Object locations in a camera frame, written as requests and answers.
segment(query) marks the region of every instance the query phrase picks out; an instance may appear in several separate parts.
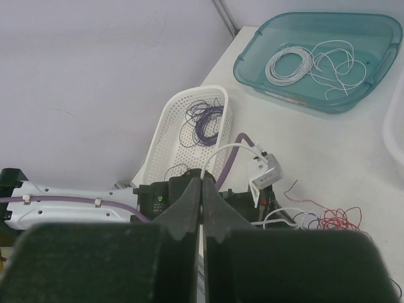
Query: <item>white wire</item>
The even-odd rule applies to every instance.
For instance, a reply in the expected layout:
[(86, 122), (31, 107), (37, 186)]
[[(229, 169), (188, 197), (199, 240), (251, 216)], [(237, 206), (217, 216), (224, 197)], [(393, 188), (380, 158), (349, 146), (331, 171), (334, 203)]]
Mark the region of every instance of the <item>white wire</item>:
[[(273, 210), (273, 211), (271, 211), (269, 214), (267, 214), (267, 216), (265, 217), (265, 219), (264, 219), (264, 226), (263, 226), (263, 228), (265, 229), (265, 225), (266, 225), (266, 221), (268, 220), (268, 218), (270, 217), (270, 216), (272, 216), (274, 213), (278, 213), (279, 211), (283, 211), (283, 210), (297, 210), (299, 213), (309, 213), (308, 211), (305, 211), (305, 210), (302, 210), (301, 208), (297, 208), (297, 207), (283, 207), (283, 208), (277, 208), (277, 209), (275, 209), (275, 210)], [(302, 226), (303, 226), (303, 221), (302, 221), (302, 223), (299, 225), (299, 224), (296, 224), (296, 225), (294, 225), (295, 227), (300, 227), (300, 228), (302, 228)]]
[[(351, 48), (352, 53), (346, 49), (337, 48), (337, 49), (333, 49), (329, 52), (325, 52), (325, 53), (322, 52), (322, 53), (314, 55), (314, 51), (320, 45), (327, 44), (327, 43), (333, 43), (333, 42), (348, 44)], [(345, 52), (347, 54), (347, 60), (345, 62), (339, 64), (337, 67), (335, 67), (333, 61), (329, 57), (330, 54), (334, 54), (336, 52)], [(293, 73), (291, 73), (290, 75), (287, 75), (287, 76), (282, 76), (275, 71), (275, 65), (280, 60), (280, 58), (286, 54), (296, 54), (302, 58), (302, 62), (300, 63), (300, 65), (297, 67), (297, 69)], [(323, 72), (318, 66), (324, 58), (327, 58), (330, 61), (331, 66), (333, 67), (333, 70), (334, 70), (336, 80), (328, 79), (328, 78), (322, 77), (318, 74), (314, 74), (312, 72), (313, 69), (315, 69), (316, 71), (319, 71), (321, 73)], [(364, 77), (359, 82), (357, 82), (356, 84), (353, 84), (353, 85), (342, 82), (342, 80), (340, 79), (340, 76), (345, 76), (345, 75), (349, 74), (356, 62), (363, 66)], [(338, 69), (345, 64), (347, 65), (347, 71), (345, 73), (339, 72)], [(294, 83), (298, 82), (300, 79), (302, 79), (307, 74), (310, 74), (311, 78), (316, 83), (330, 87), (330, 89), (327, 90), (324, 94), (326, 100), (328, 100), (328, 93), (333, 90), (344, 91), (345, 94), (348, 95), (349, 90), (353, 90), (354, 88), (357, 88), (358, 86), (360, 86), (366, 79), (367, 68), (366, 68), (365, 64), (363, 64), (362, 62), (355, 60), (354, 47), (352, 46), (351, 43), (344, 41), (344, 40), (329, 40), (329, 41), (321, 42), (318, 45), (316, 45), (312, 51), (309, 51), (308, 49), (306, 49), (304, 47), (300, 47), (300, 46), (287, 47), (286, 49), (283, 49), (280, 52), (277, 52), (275, 55), (273, 55), (265, 66), (266, 78), (268, 79), (269, 82), (271, 82), (272, 84), (277, 85), (277, 86), (288, 86), (288, 85), (294, 84)], [(317, 79), (315, 79), (315, 77), (321, 78), (323, 80), (331, 81), (331, 82), (337, 81), (337, 82), (339, 82), (341, 87), (337, 87), (337, 86), (327, 84), (327, 83), (322, 83), (322, 82), (318, 81)]]
[(209, 164), (209, 161), (213, 158), (213, 156), (215, 156), (217, 153), (221, 152), (222, 150), (225, 150), (226, 148), (229, 147), (241, 147), (241, 148), (245, 148), (247, 150), (249, 150), (250, 152), (252, 152), (253, 154), (255, 154), (257, 157), (259, 157), (266, 165), (268, 165), (268, 160), (264, 158), (264, 156), (262, 156), (262, 154), (256, 152), (252, 147), (241, 144), (241, 143), (231, 143), (231, 144), (226, 144), (221, 146), (220, 148), (218, 148), (217, 150), (215, 150), (210, 156), (209, 158), (206, 159), (205, 163), (202, 166), (202, 171), (201, 171), (201, 179), (203, 180), (204, 176), (205, 176), (205, 172), (206, 172), (206, 168)]
[(290, 223), (288, 220), (285, 220), (285, 219), (273, 219), (273, 220), (266, 220), (266, 221), (260, 221), (260, 222), (251, 222), (251, 224), (262, 225), (262, 224), (271, 224), (271, 223), (278, 223), (278, 222), (286, 223), (287, 225), (289, 225), (291, 227), (299, 227), (299, 224)]

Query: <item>white table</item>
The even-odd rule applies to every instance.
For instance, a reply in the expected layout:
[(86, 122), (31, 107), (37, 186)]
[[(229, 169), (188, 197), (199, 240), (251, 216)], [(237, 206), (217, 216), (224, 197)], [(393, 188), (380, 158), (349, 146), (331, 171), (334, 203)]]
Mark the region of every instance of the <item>white table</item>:
[[(229, 92), (234, 113), (230, 141), (247, 133), (277, 157), (285, 177), (274, 185), (274, 191), (282, 206), (321, 213), (317, 206), (293, 203), (283, 195), (299, 179), (291, 192), (295, 199), (313, 199), (328, 208), (361, 207), (361, 229), (373, 238), (391, 277), (404, 286), (404, 180), (382, 139), (404, 51), (367, 98), (346, 113), (329, 115), (264, 96), (236, 81), (234, 61), (256, 29), (244, 27), (202, 83), (222, 85)], [(246, 161), (250, 158), (248, 152), (239, 152), (222, 189), (247, 189)], [(355, 214), (349, 219), (355, 221)]]

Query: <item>perforated basket wall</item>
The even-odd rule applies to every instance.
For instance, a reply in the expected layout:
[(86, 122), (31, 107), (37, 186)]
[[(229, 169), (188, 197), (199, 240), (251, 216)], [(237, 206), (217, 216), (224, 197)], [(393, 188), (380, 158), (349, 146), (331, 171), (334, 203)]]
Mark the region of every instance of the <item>perforated basket wall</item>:
[[(211, 123), (206, 130), (208, 136), (213, 135), (214, 131), (218, 130), (216, 145), (210, 147), (193, 146), (193, 128), (188, 124), (182, 128), (186, 122), (187, 108), (197, 100), (204, 100), (212, 105), (217, 105), (217, 102), (224, 105), (222, 118), (218, 120), (217, 124)], [(145, 162), (143, 184), (167, 181), (170, 177), (183, 174), (187, 168), (202, 168), (213, 151), (229, 142), (232, 119), (229, 96), (221, 86), (209, 85), (192, 88), (172, 97), (164, 107), (151, 142)], [(207, 171), (213, 174), (216, 179), (222, 172), (225, 157), (226, 150), (215, 155), (209, 162)]]

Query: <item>red wire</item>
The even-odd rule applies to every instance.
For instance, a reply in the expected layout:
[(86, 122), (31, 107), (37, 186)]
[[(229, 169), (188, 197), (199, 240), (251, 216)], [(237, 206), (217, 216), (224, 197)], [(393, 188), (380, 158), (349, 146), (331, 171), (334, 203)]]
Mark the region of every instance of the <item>red wire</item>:
[[(359, 226), (362, 223), (362, 210), (360, 209), (360, 207), (355, 206), (355, 207), (351, 207), (348, 210), (343, 210), (341, 208), (337, 209), (337, 210), (331, 210), (313, 200), (294, 200), (292, 198), (290, 198), (287, 193), (289, 193), (292, 188), (295, 186), (295, 184), (297, 183), (298, 180), (296, 180), (292, 186), (284, 192), (284, 195), (286, 196), (286, 198), (288, 198), (290, 201), (292, 202), (297, 202), (297, 203), (302, 203), (302, 202), (311, 202), (321, 208), (324, 208), (325, 211), (321, 214), (319, 222), (318, 222), (318, 226), (317, 228), (320, 229), (350, 229), (350, 230), (360, 230)], [(358, 209), (359, 210), (359, 223), (357, 225), (353, 224), (352, 222), (350, 222), (348, 220), (348, 215), (347, 213), (349, 211), (352, 211), (354, 209)]]

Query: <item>wire bundle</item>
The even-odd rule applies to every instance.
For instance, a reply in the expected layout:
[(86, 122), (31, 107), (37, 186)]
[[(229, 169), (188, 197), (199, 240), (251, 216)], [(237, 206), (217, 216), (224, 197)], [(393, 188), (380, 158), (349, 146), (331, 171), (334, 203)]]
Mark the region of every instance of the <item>wire bundle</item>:
[[(296, 203), (301, 203), (301, 202), (311, 202), (321, 208), (324, 209), (324, 211), (322, 212), (322, 214), (320, 215), (320, 217), (317, 217), (317, 219), (311, 221), (308, 226), (307, 229), (311, 229), (312, 224), (314, 224), (314, 222), (317, 222), (317, 225), (314, 225), (313, 229), (350, 229), (350, 230), (360, 230), (360, 223), (362, 222), (362, 210), (360, 209), (360, 207), (352, 207), (349, 208), (348, 210), (343, 210), (341, 208), (337, 209), (337, 210), (331, 210), (327, 207), (324, 207), (323, 205), (313, 201), (313, 200), (294, 200), (291, 197), (288, 196), (288, 193), (292, 190), (292, 188), (296, 185), (297, 180), (292, 184), (292, 186), (284, 192), (284, 195), (286, 198), (288, 198), (290, 201), (292, 202), (296, 202)], [(348, 213), (352, 210), (358, 210), (359, 211), (359, 222), (358, 224), (354, 224), (352, 223), (349, 219), (348, 219)]]
[[(340, 47), (340, 48), (330, 50), (328, 52), (320, 52), (319, 54), (314, 55), (314, 51), (320, 45), (324, 45), (324, 44), (328, 44), (328, 43), (335, 43), (335, 42), (349, 45), (351, 48), (351, 51)], [(337, 53), (337, 52), (346, 53), (347, 60), (345, 62), (342, 62), (341, 64), (335, 66), (333, 60), (330, 58), (330, 55)], [(300, 63), (300, 65), (297, 67), (297, 69), (293, 73), (286, 75), (286, 76), (282, 76), (282, 75), (279, 75), (275, 71), (275, 65), (284, 55), (287, 55), (287, 54), (296, 54), (296, 55), (300, 56), (302, 58), (302, 62)], [(319, 68), (319, 64), (324, 58), (327, 58), (327, 60), (329, 60), (331, 66), (333, 68), (334, 74), (335, 74), (335, 79), (325, 78), (323, 76), (320, 76), (319, 74), (312, 72), (312, 71), (317, 71), (320, 73), (323, 72), (323, 70), (321, 70)], [(360, 81), (358, 81), (356, 84), (344, 83), (341, 79), (341, 76), (348, 75), (352, 71), (352, 68), (356, 62), (359, 63), (360, 65), (362, 65), (362, 67), (364, 68), (363, 78)], [(343, 67), (345, 65), (347, 66), (347, 70), (345, 72), (340, 71), (341, 67)], [(326, 98), (326, 100), (328, 100), (328, 93), (330, 91), (333, 91), (333, 90), (344, 91), (345, 94), (348, 95), (349, 90), (353, 90), (354, 88), (357, 88), (359, 85), (361, 85), (366, 79), (367, 69), (366, 69), (365, 64), (363, 64), (362, 62), (360, 62), (358, 60), (355, 60), (354, 47), (352, 46), (351, 43), (344, 41), (344, 40), (330, 40), (330, 41), (321, 42), (318, 45), (316, 45), (312, 51), (310, 51), (304, 47), (300, 47), (300, 46), (287, 47), (286, 49), (283, 49), (283, 50), (277, 52), (275, 55), (273, 55), (265, 66), (266, 78), (268, 79), (269, 82), (271, 82), (272, 84), (274, 84), (276, 86), (292, 85), (292, 84), (298, 82), (300, 79), (302, 79), (307, 74), (311, 75), (311, 78), (316, 83), (330, 87), (330, 89), (325, 92), (325, 98)], [(326, 80), (329, 82), (323, 83), (323, 82), (320, 82), (319, 80), (317, 80), (316, 78), (323, 79), (323, 80)], [(338, 82), (339, 85), (335, 86), (335, 85), (332, 85), (330, 82), (334, 82), (334, 83)]]
[[(182, 125), (179, 133), (179, 141), (183, 147), (213, 146), (217, 142), (218, 131), (223, 116), (224, 106), (215, 98), (213, 105), (204, 100), (197, 100), (191, 103), (185, 113), (186, 122)], [(181, 134), (185, 126), (193, 127), (192, 141), (194, 145), (187, 146), (181, 140)]]
[[(272, 215), (274, 215), (275, 213), (279, 213), (279, 212), (283, 212), (285, 210), (297, 210), (300, 213), (298, 213), (296, 216), (294, 216), (294, 218), (296, 218), (298, 215), (304, 214), (304, 217), (302, 219), (302, 222), (300, 224), (296, 223), (296, 222), (289, 222), (286, 219), (283, 218), (279, 218), (279, 219), (270, 219), (270, 217)], [(287, 225), (291, 226), (291, 227), (295, 227), (296, 229), (304, 229), (303, 228), (303, 224), (304, 224), (304, 219), (306, 218), (306, 216), (308, 215), (312, 215), (315, 216), (317, 218), (317, 220), (319, 219), (314, 213), (312, 213), (311, 211), (304, 211), (301, 210), (300, 208), (296, 208), (296, 207), (283, 207), (283, 208), (277, 208), (273, 211), (271, 211), (269, 214), (267, 214), (267, 216), (265, 216), (265, 219), (261, 222), (252, 222), (251, 224), (253, 225), (262, 225), (263, 229), (266, 229), (266, 224), (271, 224), (271, 223), (279, 223), (279, 222), (283, 222), (286, 223)]]

